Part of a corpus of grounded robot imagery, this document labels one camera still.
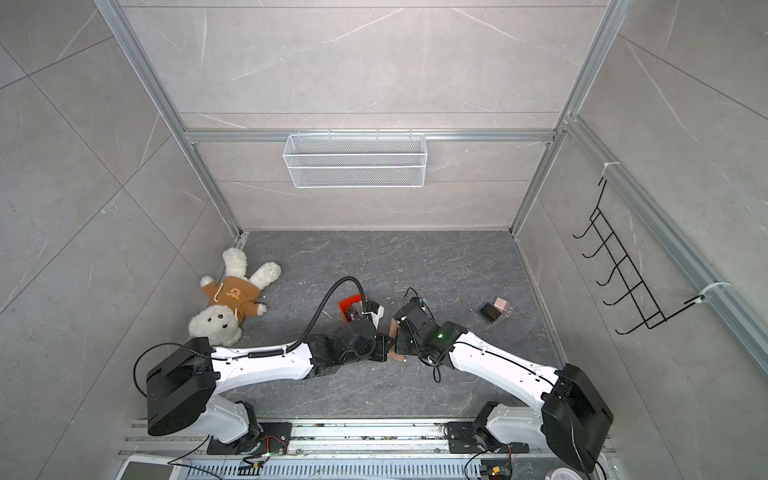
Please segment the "red plastic tray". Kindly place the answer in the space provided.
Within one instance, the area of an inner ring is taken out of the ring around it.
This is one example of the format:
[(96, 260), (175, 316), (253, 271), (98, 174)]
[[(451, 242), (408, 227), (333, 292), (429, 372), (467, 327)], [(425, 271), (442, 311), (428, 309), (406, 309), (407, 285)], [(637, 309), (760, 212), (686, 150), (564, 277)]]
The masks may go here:
[(359, 294), (339, 301), (338, 307), (346, 323), (359, 321), (363, 317), (364, 307)]

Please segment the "aluminium rail frame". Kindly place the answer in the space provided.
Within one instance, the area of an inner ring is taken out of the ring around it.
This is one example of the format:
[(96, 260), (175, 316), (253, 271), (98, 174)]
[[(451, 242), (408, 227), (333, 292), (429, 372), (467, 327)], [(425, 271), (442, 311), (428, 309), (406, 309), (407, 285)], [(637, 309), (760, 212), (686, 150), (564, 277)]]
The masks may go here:
[[(447, 422), (470, 418), (267, 419), (291, 422), (286, 453), (208, 455), (211, 438), (185, 430), (151, 437), (143, 420), (134, 421), (120, 445), (116, 476), (131, 455), (169, 459), (180, 468), (179, 479), (545, 479), (548, 472), (567, 467), (545, 446), (529, 453), (481, 451), (452, 454), (443, 433)], [(611, 446), (600, 452), (601, 471), (582, 479), (620, 479), (622, 470)]]

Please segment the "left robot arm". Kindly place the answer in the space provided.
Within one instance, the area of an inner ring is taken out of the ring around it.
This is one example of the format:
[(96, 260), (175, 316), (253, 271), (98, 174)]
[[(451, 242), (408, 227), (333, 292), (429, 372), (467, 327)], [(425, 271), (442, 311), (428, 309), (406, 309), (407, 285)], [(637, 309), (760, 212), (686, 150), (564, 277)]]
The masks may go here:
[(348, 323), (334, 335), (310, 334), (271, 348), (213, 347), (206, 337), (179, 346), (146, 375), (147, 431), (155, 437), (193, 428), (224, 444), (257, 430), (253, 407), (225, 392), (277, 380), (330, 375), (360, 360), (384, 361), (392, 339), (370, 320)]

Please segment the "white tablet device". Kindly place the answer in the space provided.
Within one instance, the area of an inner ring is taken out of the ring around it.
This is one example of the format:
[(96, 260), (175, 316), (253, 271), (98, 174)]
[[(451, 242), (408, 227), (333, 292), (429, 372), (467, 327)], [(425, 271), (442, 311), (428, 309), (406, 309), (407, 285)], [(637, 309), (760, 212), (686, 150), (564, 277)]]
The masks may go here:
[(116, 480), (175, 480), (180, 478), (180, 468), (169, 464), (169, 459), (134, 454), (121, 465)]

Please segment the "tan leather card holder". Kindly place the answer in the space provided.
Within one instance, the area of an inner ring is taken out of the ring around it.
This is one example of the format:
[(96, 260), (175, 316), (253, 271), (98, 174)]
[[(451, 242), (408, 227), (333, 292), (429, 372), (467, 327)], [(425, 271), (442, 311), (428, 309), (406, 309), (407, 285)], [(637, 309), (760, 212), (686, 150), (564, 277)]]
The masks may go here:
[(396, 361), (396, 362), (404, 362), (405, 357), (396, 352), (398, 332), (399, 332), (399, 324), (396, 319), (392, 319), (390, 321), (390, 326), (388, 330), (389, 350), (387, 352), (387, 358), (389, 360)]

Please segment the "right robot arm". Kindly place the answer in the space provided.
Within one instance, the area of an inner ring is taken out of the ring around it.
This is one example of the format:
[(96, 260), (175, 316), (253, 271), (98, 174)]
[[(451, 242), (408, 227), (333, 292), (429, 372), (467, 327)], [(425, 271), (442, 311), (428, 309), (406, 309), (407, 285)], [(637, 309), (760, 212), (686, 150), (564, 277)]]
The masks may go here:
[(395, 352), (413, 355), (440, 379), (442, 367), (474, 375), (510, 393), (531, 409), (525, 418), (490, 401), (472, 426), (481, 449), (493, 452), (509, 444), (545, 446), (571, 468), (593, 474), (614, 415), (586, 373), (567, 363), (539, 365), (481, 339), (454, 322), (438, 324), (414, 296), (394, 314), (399, 329)]

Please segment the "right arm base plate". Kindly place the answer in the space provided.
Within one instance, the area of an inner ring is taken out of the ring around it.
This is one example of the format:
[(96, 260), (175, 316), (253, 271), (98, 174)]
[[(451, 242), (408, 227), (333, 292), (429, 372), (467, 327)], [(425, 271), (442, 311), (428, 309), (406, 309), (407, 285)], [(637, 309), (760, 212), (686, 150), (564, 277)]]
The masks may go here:
[(503, 444), (484, 427), (476, 427), (472, 422), (447, 422), (444, 424), (443, 433), (448, 441), (449, 452), (452, 454), (475, 454), (481, 451), (513, 454), (530, 452), (528, 444), (520, 442)]

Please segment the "white teddy bear brown shirt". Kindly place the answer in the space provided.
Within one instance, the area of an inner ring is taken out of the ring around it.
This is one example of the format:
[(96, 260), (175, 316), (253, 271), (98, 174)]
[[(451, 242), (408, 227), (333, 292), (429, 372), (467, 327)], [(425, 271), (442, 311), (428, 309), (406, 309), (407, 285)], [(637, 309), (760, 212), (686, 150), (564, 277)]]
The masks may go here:
[(188, 333), (192, 338), (207, 337), (212, 346), (231, 347), (241, 339), (247, 317), (267, 313), (267, 306), (259, 298), (264, 289), (278, 280), (282, 269), (275, 262), (266, 262), (248, 276), (247, 255), (242, 249), (229, 248), (222, 258), (225, 276), (220, 282), (210, 276), (200, 279), (209, 304), (191, 318)]

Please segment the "small black pink box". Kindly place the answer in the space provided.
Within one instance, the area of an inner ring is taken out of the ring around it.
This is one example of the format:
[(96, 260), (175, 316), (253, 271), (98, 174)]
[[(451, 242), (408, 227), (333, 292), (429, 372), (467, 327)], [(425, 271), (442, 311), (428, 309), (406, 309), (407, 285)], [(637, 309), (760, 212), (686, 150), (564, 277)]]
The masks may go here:
[(493, 302), (485, 303), (479, 309), (479, 315), (489, 323), (495, 323), (511, 314), (511, 303), (501, 297), (497, 297)]

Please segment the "white round object bottom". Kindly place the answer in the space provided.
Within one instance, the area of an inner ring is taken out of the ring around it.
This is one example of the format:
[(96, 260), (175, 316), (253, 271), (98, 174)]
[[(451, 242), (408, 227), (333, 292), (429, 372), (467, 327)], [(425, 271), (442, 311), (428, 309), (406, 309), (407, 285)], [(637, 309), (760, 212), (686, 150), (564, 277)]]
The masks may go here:
[(582, 480), (581, 475), (570, 468), (559, 467), (547, 473), (546, 480)]

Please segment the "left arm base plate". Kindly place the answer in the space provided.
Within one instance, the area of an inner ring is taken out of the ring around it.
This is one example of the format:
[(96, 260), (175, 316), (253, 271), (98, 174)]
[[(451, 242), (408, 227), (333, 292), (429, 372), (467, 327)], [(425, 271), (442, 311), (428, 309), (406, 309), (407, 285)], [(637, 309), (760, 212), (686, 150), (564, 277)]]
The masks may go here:
[(288, 450), (293, 424), (291, 422), (267, 422), (259, 425), (256, 432), (246, 433), (229, 444), (211, 439), (208, 455), (256, 455), (282, 454)]

